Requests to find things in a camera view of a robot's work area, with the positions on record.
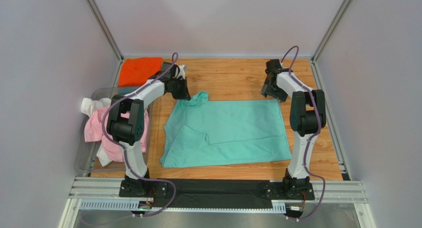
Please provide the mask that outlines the mint green t-shirt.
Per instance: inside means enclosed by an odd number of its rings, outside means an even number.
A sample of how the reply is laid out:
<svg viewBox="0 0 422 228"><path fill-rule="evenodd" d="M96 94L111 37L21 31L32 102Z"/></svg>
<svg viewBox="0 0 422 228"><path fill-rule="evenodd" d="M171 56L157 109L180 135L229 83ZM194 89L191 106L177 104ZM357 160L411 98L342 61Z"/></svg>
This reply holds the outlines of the mint green t-shirt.
<svg viewBox="0 0 422 228"><path fill-rule="evenodd" d="M164 168L285 161L292 155L278 100L176 102L165 126Z"/></svg>

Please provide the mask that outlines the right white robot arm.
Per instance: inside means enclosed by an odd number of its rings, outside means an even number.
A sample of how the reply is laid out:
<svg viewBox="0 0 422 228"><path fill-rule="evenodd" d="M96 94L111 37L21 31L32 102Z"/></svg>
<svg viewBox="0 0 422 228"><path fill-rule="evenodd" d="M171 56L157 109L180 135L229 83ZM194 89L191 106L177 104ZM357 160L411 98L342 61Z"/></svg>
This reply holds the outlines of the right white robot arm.
<svg viewBox="0 0 422 228"><path fill-rule="evenodd" d="M284 178L281 182L262 184L266 197L272 200L313 200L309 163L317 137L326 125L325 93L304 84L278 59L266 62L265 73L261 94L281 102L291 98L289 121L295 134L292 158Z"/></svg>

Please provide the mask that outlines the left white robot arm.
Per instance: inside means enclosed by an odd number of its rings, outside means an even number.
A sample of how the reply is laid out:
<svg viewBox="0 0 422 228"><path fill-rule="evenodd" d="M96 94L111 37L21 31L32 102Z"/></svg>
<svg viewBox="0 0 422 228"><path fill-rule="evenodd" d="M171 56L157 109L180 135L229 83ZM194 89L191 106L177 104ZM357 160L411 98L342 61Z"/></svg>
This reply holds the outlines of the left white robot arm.
<svg viewBox="0 0 422 228"><path fill-rule="evenodd" d="M165 62L162 70L150 77L135 91L115 95L105 114L106 138L118 145L125 163L125 177L120 185L120 197L147 197L157 185L168 182L151 179L141 148L141 138L146 133L145 110L159 97L170 93L176 100L190 100L186 79L186 65Z"/></svg>

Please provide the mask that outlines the folded orange t-shirt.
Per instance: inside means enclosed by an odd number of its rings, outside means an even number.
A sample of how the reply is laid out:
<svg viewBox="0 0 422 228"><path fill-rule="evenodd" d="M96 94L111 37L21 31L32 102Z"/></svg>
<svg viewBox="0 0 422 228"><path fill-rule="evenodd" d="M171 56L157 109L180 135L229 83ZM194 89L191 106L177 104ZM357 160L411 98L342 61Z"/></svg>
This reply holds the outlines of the folded orange t-shirt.
<svg viewBox="0 0 422 228"><path fill-rule="evenodd" d="M120 70L118 87L142 86L161 70L161 64L161 57L126 59Z"/></svg>

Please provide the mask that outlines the folded teal t-shirt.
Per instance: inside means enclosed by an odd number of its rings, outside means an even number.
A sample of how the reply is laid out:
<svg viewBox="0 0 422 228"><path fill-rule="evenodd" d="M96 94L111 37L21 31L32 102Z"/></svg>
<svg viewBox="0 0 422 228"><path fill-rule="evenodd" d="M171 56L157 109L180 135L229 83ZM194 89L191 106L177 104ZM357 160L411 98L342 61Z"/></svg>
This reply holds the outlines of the folded teal t-shirt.
<svg viewBox="0 0 422 228"><path fill-rule="evenodd" d="M140 89L141 87L118 87L117 88L117 94L118 95L128 95L128 94L132 94L133 92L136 92L138 89Z"/></svg>

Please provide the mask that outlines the white t-shirt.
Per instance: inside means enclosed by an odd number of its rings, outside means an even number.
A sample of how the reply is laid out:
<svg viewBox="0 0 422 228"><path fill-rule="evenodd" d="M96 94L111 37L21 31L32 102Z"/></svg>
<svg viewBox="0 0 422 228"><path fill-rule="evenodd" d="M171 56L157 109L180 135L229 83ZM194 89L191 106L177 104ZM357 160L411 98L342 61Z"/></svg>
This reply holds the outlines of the white t-shirt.
<svg viewBox="0 0 422 228"><path fill-rule="evenodd" d="M112 162L112 159L108 157L103 146L103 132L101 129L102 115L110 104L110 98L101 98L99 100L84 98L80 106L81 113L87 115L89 118L84 128L85 142L100 142L96 156L102 167L105 167Z"/></svg>

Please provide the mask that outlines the pink t-shirt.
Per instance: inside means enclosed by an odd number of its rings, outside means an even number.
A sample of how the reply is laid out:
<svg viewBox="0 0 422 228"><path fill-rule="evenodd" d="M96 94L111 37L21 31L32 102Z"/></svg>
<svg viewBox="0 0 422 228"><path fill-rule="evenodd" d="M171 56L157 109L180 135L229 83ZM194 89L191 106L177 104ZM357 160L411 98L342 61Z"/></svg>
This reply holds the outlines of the pink t-shirt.
<svg viewBox="0 0 422 228"><path fill-rule="evenodd" d="M84 128L85 142L100 142L96 153L102 167L111 162L124 162L121 147L108 140L102 130L102 120L109 106L85 108L81 112L89 117Z"/></svg>

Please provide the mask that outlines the black base mat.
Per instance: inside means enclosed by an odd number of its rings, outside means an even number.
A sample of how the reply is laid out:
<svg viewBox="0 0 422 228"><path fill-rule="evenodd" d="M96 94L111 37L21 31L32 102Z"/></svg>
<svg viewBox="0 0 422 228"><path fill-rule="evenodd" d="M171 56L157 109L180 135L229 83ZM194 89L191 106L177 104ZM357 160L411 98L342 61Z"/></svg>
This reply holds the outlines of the black base mat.
<svg viewBox="0 0 422 228"><path fill-rule="evenodd" d="M280 183L268 180L172 179L176 196L170 208L266 209L271 200L292 200Z"/></svg>

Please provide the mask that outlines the aluminium frame rail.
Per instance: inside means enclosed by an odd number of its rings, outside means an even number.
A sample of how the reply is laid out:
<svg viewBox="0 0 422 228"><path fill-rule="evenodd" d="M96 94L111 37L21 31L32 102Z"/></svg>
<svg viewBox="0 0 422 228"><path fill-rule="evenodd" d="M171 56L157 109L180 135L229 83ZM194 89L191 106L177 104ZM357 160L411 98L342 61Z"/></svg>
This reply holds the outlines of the aluminium frame rail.
<svg viewBox="0 0 422 228"><path fill-rule="evenodd" d="M359 181L310 181L288 188L280 180L152 179L128 185L122 178L77 177L59 226L75 225L79 210L133 212L235 212L288 214L294 206L353 204L363 228L375 227L369 203Z"/></svg>

